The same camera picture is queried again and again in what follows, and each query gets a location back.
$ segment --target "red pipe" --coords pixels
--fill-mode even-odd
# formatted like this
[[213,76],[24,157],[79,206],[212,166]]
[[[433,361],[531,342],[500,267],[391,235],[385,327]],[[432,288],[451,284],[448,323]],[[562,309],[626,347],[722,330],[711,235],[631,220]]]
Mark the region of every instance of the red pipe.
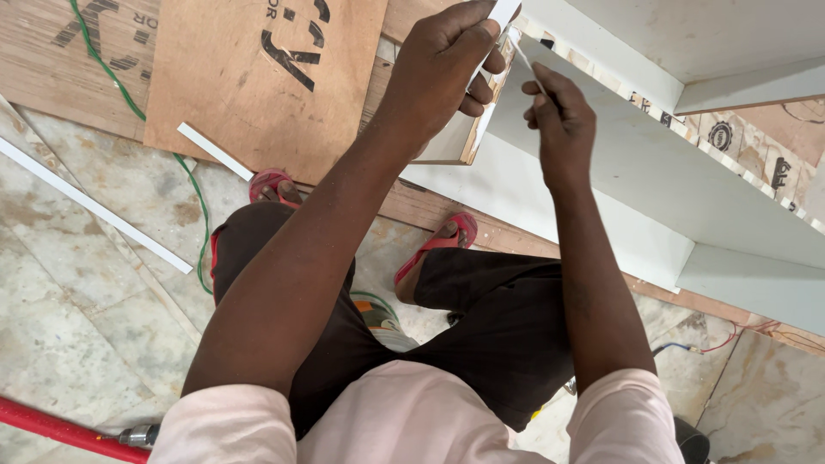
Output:
[[2,396],[0,422],[121,461],[146,464],[149,459],[149,450],[121,445],[117,440],[100,440],[100,434],[94,430],[33,410]]

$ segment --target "man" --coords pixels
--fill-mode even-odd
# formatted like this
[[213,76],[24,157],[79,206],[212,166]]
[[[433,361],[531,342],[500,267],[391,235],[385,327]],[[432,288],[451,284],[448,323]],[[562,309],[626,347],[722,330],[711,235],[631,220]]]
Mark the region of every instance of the man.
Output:
[[[475,223],[455,216],[396,292],[465,316],[405,353],[375,340],[348,295],[395,178],[456,110],[480,116],[492,99],[480,76],[464,91],[500,34],[492,7],[463,2],[413,27],[375,117],[306,201],[276,170],[254,179],[254,202],[215,232],[217,309],[151,462],[547,462],[509,449],[510,432],[574,372],[570,462],[682,462],[590,188],[596,117],[560,74],[535,66],[552,99],[522,90],[563,261],[468,250]],[[502,56],[484,68],[500,73]]]

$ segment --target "black object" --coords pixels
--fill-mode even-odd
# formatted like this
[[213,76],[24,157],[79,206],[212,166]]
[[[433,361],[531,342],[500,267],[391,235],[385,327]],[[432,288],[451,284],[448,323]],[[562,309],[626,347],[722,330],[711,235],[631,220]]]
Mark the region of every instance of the black object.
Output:
[[710,454],[710,440],[682,419],[674,417],[673,422],[676,423],[676,444],[685,464],[705,464]]

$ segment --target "leg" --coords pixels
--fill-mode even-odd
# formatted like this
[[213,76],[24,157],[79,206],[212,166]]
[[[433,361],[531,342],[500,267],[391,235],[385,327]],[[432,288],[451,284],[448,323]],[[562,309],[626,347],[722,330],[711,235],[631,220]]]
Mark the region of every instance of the leg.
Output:
[[448,248],[419,263],[415,303],[465,317],[405,358],[455,374],[524,430],[573,376],[560,261]]
[[[279,203],[277,196],[272,199],[274,201],[257,201],[235,211],[213,233],[215,258],[212,274],[216,304],[220,303],[249,260],[295,211]],[[299,198],[298,201],[294,198],[290,201],[299,202]],[[355,260],[342,283],[341,293],[327,327],[295,373],[289,400],[298,439],[312,428],[350,382],[394,356],[393,352],[375,340],[349,297],[354,275]],[[278,304],[278,295],[272,296],[271,303]]]

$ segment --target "red flip-flop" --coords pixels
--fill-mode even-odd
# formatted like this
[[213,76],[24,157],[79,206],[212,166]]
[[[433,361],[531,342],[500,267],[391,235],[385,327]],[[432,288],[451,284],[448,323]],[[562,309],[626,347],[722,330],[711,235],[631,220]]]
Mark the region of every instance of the red flip-flop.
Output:
[[[455,235],[448,239],[437,239],[435,238],[436,232],[441,230],[444,225],[451,220],[454,220],[455,223],[458,225],[458,229],[455,231]],[[441,249],[441,248],[457,248],[459,246],[459,232],[463,230],[467,234],[467,244],[464,246],[466,249],[469,248],[470,245],[473,244],[475,241],[475,236],[479,232],[479,225],[476,224],[475,218],[470,213],[459,213],[454,215],[453,217],[445,220],[441,225],[438,226],[436,232],[433,232],[430,236],[430,239],[418,249],[417,252],[406,262],[404,265],[395,273],[395,277],[393,278],[393,283],[398,285],[398,282],[407,275],[407,272],[413,268],[418,263],[418,260],[421,259],[421,256],[424,254],[425,251],[431,249]]]
[[264,187],[270,187],[273,191],[275,191],[275,194],[278,196],[281,203],[292,206],[297,210],[300,206],[299,204],[293,203],[292,201],[287,201],[281,196],[281,193],[278,192],[278,184],[281,183],[281,181],[292,182],[292,179],[278,168],[264,169],[263,171],[255,174],[254,177],[249,179],[249,202],[254,203],[257,201],[257,197],[261,194],[261,190]]

